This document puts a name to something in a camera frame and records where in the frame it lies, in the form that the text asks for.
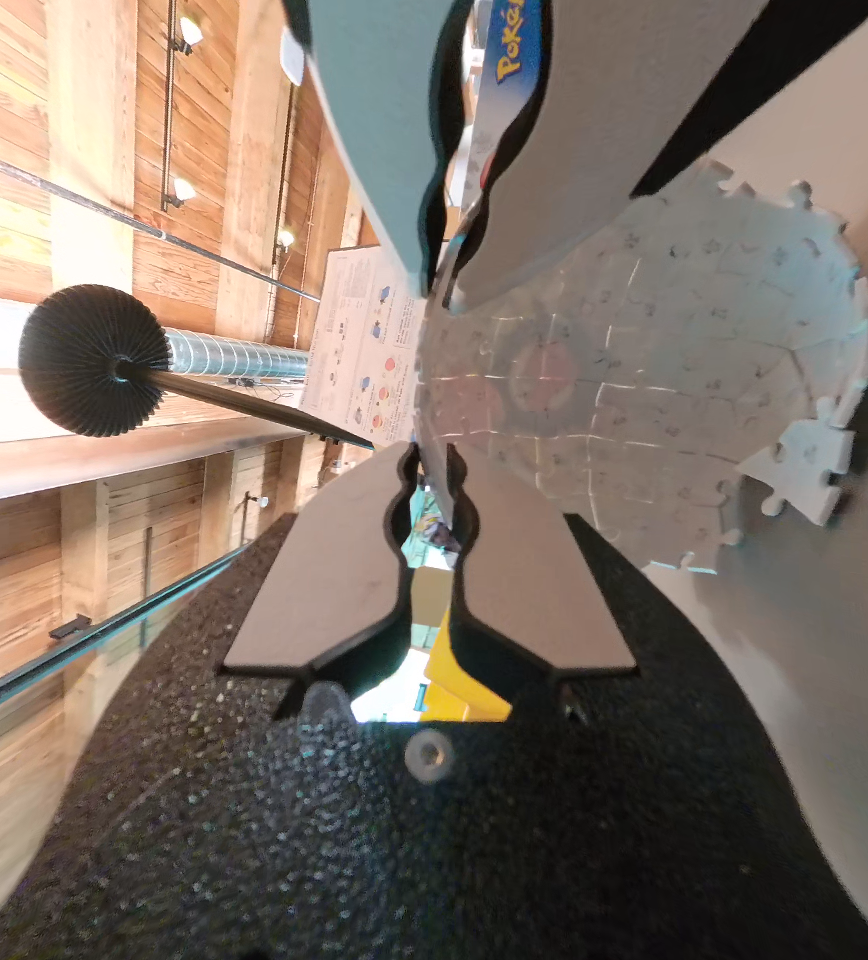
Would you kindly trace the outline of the silver ventilation duct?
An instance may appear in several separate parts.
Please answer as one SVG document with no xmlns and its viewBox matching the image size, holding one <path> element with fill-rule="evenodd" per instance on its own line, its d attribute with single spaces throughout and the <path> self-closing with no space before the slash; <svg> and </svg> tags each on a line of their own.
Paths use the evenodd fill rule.
<svg viewBox="0 0 868 960">
<path fill-rule="evenodd" d="M 263 342 L 219 337 L 166 327 L 169 369 L 178 375 L 208 378 L 303 380 L 307 351 Z"/>
</svg>

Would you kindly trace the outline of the black ceiling rail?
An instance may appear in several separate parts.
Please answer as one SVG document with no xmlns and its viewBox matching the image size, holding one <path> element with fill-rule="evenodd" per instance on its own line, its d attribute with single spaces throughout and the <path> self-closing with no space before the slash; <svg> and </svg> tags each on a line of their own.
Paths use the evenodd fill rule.
<svg viewBox="0 0 868 960">
<path fill-rule="evenodd" d="M 199 590 L 226 570 L 248 546 L 249 543 L 242 544 L 103 621 L 93 623 L 86 616 L 78 615 L 61 625 L 51 632 L 52 643 L 46 652 L 0 677 L 0 707 L 95 652 L 121 632 L 145 623 L 165 607 Z"/>
</svg>

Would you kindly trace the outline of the blue puzzle box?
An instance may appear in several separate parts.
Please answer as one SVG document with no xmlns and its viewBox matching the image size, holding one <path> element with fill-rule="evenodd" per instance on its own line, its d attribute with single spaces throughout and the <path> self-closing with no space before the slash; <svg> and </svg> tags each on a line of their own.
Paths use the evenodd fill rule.
<svg viewBox="0 0 868 960">
<path fill-rule="evenodd" d="M 548 3 L 475 2 L 475 44 L 482 52 L 472 146 L 487 155 L 536 90 Z"/>
</svg>

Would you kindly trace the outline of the partly built puzzle ball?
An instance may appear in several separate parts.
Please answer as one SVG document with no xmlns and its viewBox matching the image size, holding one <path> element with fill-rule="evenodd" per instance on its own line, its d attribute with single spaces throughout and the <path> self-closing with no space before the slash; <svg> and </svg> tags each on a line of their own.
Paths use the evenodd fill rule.
<svg viewBox="0 0 868 960">
<path fill-rule="evenodd" d="M 461 313 L 444 252 L 417 345 L 416 438 L 440 510 L 475 448 L 637 567 L 714 573 L 761 510 L 824 526 L 868 388 L 868 281 L 847 221 L 699 162 L 553 266 Z"/>
</svg>

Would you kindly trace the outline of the instruction sheet board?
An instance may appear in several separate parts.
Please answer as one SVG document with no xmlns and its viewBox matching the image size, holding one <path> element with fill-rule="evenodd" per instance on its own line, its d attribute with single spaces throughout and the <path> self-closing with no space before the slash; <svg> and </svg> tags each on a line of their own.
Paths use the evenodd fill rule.
<svg viewBox="0 0 868 960">
<path fill-rule="evenodd" d="M 426 301 L 380 246 L 332 250 L 298 409 L 376 448 L 415 437 Z"/>
</svg>

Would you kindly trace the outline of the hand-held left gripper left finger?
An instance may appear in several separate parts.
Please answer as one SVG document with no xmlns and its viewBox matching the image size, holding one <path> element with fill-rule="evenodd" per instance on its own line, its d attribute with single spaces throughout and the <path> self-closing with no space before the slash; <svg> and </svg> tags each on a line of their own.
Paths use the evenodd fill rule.
<svg viewBox="0 0 868 960">
<path fill-rule="evenodd" d="M 402 546 L 419 451 L 399 441 L 300 510 L 224 657 L 231 674 L 297 683 L 381 683 L 411 645 Z"/>
</svg>

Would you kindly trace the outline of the yellow plastic bin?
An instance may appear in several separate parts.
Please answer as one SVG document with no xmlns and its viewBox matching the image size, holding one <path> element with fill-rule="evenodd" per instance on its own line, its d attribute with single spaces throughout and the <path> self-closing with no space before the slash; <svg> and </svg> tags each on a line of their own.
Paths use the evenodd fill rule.
<svg viewBox="0 0 868 960">
<path fill-rule="evenodd" d="M 467 674 L 452 648 L 449 611 L 439 623 L 412 614 L 412 649 L 424 659 L 416 711 L 422 722 L 503 722 L 511 704 Z"/>
</svg>

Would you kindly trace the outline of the black pleated disc on pole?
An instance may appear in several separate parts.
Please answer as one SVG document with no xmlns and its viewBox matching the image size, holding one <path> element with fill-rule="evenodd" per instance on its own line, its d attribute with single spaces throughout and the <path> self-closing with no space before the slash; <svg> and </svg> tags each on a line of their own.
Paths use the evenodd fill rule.
<svg viewBox="0 0 868 960">
<path fill-rule="evenodd" d="M 18 370 L 33 405 L 55 426 L 115 437 L 147 422 L 170 393 L 322 438 L 369 442 L 296 408 L 170 371 L 164 327 L 134 296 L 80 284 L 51 294 L 23 326 Z"/>
</svg>

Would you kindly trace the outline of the steel ceiling rod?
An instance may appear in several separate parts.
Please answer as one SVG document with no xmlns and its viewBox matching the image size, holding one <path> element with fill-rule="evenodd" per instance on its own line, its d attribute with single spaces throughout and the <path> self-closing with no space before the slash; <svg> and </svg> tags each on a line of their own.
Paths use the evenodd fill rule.
<svg viewBox="0 0 868 960">
<path fill-rule="evenodd" d="M 250 278 L 264 282 L 269 286 L 272 286 L 275 289 L 286 291 L 290 294 L 297 295 L 304 301 L 308 301 L 313 304 L 318 304 L 320 302 L 320 297 L 315 294 L 311 294 L 300 290 L 294 286 L 284 283 L 281 280 L 277 280 L 272 276 L 250 268 L 240 262 L 225 258 L 224 256 L 214 253 L 211 250 L 206 249 L 203 246 L 198 246 L 193 244 L 175 234 L 169 233 L 165 230 L 162 230 L 150 223 L 143 222 L 131 215 L 128 215 L 125 212 L 117 210 L 109 205 L 102 204 L 99 201 L 88 198 L 81 195 L 67 187 L 53 183 L 50 180 L 43 178 L 37 174 L 33 174 L 27 170 L 24 170 L 14 164 L 6 162 L 5 160 L 0 159 L 0 175 L 7 176 L 8 178 L 21 183 L 25 186 L 30 186 L 34 189 L 37 189 L 49 196 L 60 199 L 64 202 L 73 204 L 74 206 L 88 210 L 94 214 L 100 215 L 108 220 L 116 222 L 122 226 L 125 226 L 131 229 L 133 232 L 138 234 L 145 234 L 152 237 L 161 243 L 166 243 L 171 246 L 177 247 L 178 249 L 185 250 L 186 252 L 196 255 L 197 257 L 211 261 L 221 267 L 236 271 L 239 274 L 243 274 Z"/>
</svg>

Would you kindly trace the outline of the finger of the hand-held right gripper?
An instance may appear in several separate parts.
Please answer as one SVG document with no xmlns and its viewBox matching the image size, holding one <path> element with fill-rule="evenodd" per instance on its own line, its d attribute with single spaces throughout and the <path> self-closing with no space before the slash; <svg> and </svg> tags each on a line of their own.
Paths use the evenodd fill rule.
<svg viewBox="0 0 868 960">
<path fill-rule="evenodd" d="M 415 296 L 438 269 L 472 2 L 313 1 L 306 51 L 344 165 Z"/>
<path fill-rule="evenodd" d="M 766 2 L 550 5 L 529 130 L 504 137 L 443 305 L 468 311 L 552 266 L 614 219 Z"/>
</svg>

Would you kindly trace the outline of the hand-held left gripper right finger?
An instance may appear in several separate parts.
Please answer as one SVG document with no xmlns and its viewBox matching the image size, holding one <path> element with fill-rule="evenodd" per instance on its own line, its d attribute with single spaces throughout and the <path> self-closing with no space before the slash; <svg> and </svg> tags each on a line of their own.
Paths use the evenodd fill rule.
<svg viewBox="0 0 868 960">
<path fill-rule="evenodd" d="M 465 674 L 510 705 L 637 663 L 564 514 L 475 446 L 445 454 L 455 568 L 449 634 Z"/>
</svg>

